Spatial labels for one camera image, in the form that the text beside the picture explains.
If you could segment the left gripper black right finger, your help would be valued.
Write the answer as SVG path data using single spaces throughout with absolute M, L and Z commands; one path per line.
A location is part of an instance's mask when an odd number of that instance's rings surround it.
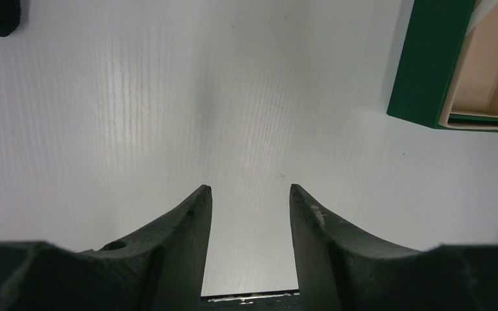
M 498 245 L 400 246 L 297 184 L 289 209 L 304 310 L 498 310 Z

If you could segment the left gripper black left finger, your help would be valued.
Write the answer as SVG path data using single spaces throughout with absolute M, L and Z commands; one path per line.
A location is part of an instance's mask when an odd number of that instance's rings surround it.
M 202 185 L 96 251 L 0 242 L 0 310 L 197 310 L 211 218 L 211 188 Z

